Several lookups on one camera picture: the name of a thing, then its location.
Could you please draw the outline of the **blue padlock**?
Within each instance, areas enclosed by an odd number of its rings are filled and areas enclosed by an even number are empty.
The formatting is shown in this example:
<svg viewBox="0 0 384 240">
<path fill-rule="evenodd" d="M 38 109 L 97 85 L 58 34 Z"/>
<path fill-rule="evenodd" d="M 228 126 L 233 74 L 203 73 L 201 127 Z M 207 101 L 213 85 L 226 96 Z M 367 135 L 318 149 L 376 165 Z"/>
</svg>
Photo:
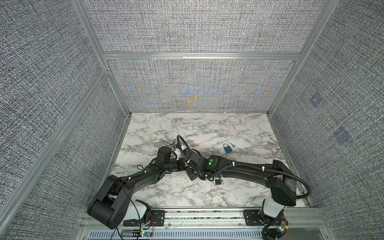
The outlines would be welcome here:
<svg viewBox="0 0 384 240">
<path fill-rule="evenodd" d="M 223 144 L 223 149 L 224 149 L 226 154 L 229 154 L 229 153 L 233 152 L 233 148 L 229 144 L 227 144 L 227 143 Z"/>
</svg>

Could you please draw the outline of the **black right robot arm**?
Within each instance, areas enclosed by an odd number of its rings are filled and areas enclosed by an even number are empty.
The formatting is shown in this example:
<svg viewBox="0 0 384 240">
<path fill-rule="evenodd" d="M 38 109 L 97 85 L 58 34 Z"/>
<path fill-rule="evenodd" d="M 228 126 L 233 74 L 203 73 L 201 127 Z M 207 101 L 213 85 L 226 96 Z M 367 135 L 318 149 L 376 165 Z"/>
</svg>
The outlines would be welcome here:
<svg viewBox="0 0 384 240">
<path fill-rule="evenodd" d="M 270 193 L 264 200 L 262 214 L 271 219 L 282 209 L 295 207 L 297 204 L 298 177 L 281 161 L 274 160 L 271 164 L 250 164 L 216 155 L 205 158 L 192 151 L 180 160 L 203 181 L 234 178 L 269 188 Z"/>
</svg>

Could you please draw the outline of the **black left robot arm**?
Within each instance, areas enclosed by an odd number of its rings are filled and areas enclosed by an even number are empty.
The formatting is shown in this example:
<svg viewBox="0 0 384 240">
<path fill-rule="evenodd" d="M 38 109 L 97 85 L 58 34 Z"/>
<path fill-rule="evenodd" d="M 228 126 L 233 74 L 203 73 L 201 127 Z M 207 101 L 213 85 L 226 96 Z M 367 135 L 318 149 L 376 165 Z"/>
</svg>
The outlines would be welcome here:
<svg viewBox="0 0 384 240">
<path fill-rule="evenodd" d="M 166 173 L 186 169 L 182 160 L 172 158 L 174 154 L 170 147 L 161 147 L 156 158 L 140 172 L 125 177 L 107 177 L 89 204 L 87 214 L 111 230 L 118 227 L 133 202 L 135 192 L 156 184 Z"/>
</svg>

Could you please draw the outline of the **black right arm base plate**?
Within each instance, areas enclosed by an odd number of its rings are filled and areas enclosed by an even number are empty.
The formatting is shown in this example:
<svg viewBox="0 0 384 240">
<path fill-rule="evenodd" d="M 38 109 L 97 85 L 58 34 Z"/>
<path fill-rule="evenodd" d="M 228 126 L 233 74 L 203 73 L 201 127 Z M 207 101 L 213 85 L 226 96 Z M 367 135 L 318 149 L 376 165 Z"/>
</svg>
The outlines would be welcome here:
<svg viewBox="0 0 384 240">
<path fill-rule="evenodd" d="M 243 216 L 247 226 L 265 226 L 272 223 L 271 226 L 280 226 L 284 229 L 288 225 L 288 220 L 284 215 L 273 223 L 274 218 L 263 214 L 261 209 L 244 210 Z"/>
</svg>

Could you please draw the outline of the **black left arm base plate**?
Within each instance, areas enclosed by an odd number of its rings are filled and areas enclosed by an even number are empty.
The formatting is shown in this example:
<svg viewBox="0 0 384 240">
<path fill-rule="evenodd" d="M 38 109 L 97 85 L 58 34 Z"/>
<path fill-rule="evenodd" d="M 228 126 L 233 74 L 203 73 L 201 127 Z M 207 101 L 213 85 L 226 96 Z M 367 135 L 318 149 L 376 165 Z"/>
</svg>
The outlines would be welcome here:
<svg viewBox="0 0 384 240">
<path fill-rule="evenodd" d="M 142 227 L 163 227 L 165 221 L 165 211 L 164 210 L 151 210 L 149 213 L 146 213 L 143 218 L 139 220 L 124 220 L 124 227 L 138 227 L 139 223 L 141 223 Z"/>
</svg>

